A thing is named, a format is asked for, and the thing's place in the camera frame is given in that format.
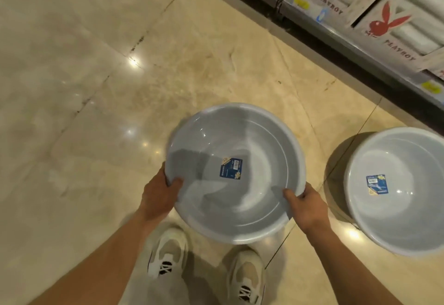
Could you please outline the person's left hand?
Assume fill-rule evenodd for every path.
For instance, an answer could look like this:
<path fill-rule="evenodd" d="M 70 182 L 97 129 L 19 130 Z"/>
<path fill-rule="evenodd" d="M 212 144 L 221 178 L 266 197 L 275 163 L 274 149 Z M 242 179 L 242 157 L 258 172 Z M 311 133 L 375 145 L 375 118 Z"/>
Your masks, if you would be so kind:
<path fill-rule="evenodd" d="M 139 209 L 149 222 L 163 220 L 173 209 L 178 194 L 169 194 L 165 162 L 158 173 L 144 187 Z"/>

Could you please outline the person's right hand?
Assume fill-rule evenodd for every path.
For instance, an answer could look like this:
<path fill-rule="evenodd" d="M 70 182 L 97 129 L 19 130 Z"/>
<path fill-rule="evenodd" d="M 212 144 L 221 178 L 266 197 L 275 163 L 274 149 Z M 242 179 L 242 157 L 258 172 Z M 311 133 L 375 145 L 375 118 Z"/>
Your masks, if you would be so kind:
<path fill-rule="evenodd" d="M 293 219 L 305 235 L 310 237 L 331 230 L 328 206 L 310 183 L 306 182 L 303 193 L 298 197 L 301 202 L 289 206 Z"/>

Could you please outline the grey plastic basin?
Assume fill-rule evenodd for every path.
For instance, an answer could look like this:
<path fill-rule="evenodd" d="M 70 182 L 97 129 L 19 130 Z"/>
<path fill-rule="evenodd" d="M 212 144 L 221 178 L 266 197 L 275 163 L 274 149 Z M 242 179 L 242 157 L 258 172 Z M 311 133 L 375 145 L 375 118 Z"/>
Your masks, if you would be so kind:
<path fill-rule="evenodd" d="M 388 194 L 369 195 L 368 175 L 384 174 Z M 398 127 L 370 134 L 345 170 L 347 207 L 377 245 L 404 256 L 444 250 L 444 137 Z"/>
<path fill-rule="evenodd" d="M 224 157 L 243 160 L 241 179 L 219 176 Z M 221 104 L 181 122 L 166 152 L 168 183 L 184 184 L 175 210 L 193 230 L 243 245 L 274 235 L 292 218 L 283 189 L 306 184 L 305 156 L 292 131 L 258 106 Z"/>

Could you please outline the person's left forearm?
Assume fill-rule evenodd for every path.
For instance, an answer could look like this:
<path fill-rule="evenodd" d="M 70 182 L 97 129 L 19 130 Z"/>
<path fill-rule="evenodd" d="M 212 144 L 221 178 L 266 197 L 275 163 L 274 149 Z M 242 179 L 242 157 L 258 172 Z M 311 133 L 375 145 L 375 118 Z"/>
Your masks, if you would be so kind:
<path fill-rule="evenodd" d="M 28 305 L 118 305 L 147 237 L 168 215 L 138 209 L 108 240 Z"/>

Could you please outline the person's right forearm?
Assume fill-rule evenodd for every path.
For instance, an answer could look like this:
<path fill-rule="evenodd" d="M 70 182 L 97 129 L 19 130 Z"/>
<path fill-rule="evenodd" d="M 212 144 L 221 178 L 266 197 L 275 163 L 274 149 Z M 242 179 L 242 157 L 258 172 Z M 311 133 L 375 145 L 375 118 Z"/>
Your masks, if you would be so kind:
<path fill-rule="evenodd" d="M 329 223 L 304 229 L 328 276 L 338 305 L 403 305 L 340 240 Z"/>

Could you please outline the blue label sticker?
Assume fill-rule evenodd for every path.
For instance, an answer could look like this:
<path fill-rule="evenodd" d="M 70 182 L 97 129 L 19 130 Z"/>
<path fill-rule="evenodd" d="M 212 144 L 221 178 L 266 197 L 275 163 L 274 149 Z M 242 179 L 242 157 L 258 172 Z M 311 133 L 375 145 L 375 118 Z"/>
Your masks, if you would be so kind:
<path fill-rule="evenodd" d="M 385 195 L 389 193 L 384 174 L 368 175 L 366 177 L 369 195 Z"/>
<path fill-rule="evenodd" d="M 219 176 L 226 179 L 241 179 L 243 160 L 233 157 L 224 157 L 220 166 Z"/>

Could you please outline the person's left shoe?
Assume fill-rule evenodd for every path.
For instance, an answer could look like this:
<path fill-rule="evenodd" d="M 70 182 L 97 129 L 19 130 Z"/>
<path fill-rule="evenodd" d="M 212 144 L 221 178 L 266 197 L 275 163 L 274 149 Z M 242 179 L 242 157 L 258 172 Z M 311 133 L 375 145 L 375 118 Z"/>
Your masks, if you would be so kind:
<path fill-rule="evenodd" d="M 153 279 L 162 275 L 182 277 L 189 249 L 190 242 L 185 231 L 179 226 L 169 227 L 153 247 L 147 265 L 148 276 Z"/>

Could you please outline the person's shoe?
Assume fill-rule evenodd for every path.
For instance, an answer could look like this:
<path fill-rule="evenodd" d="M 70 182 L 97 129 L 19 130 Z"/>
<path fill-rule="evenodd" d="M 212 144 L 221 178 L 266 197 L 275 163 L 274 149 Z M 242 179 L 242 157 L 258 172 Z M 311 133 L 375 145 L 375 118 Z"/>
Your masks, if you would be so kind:
<path fill-rule="evenodd" d="M 225 305 L 262 305 L 265 293 L 265 266 L 251 248 L 240 251 L 227 274 Z"/>
<path fill-rule="evenodd" d="M 189 249 L 190 242 L 185 231 L 179 226 L 169 227 L 153 247 L 147 265 L 148 276 L 153 279 L 162 275 L 182 277 Z"/>

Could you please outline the person's right shoe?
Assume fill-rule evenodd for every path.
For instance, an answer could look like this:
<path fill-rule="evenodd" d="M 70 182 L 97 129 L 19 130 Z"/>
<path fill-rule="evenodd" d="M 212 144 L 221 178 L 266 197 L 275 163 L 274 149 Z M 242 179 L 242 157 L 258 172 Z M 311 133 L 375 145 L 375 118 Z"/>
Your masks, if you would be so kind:
<path fill-rule="evenodd" d="M 225 305 L 262 305 L 265 293 L 265 266 L 251 248 L 240 251 L 227 274 Z"/>

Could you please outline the metal store shelf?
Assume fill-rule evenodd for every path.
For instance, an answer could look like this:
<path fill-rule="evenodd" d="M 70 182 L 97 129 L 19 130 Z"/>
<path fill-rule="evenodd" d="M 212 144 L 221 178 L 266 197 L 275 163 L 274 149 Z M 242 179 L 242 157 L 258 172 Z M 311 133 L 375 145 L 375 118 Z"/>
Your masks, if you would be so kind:
<path fill-rule="evenodd" d="M 439 130 L 444 125 L 444 100 L 420 87 L 428 76 L 396 72 L 387 63 L 363 49 L 356 39 L 318 23 L 284 0 L 224 0 L 310 60 L 335 76 L 352 76 L 356 90 L 364 86 L 383 96 L 426 125 Z"/>

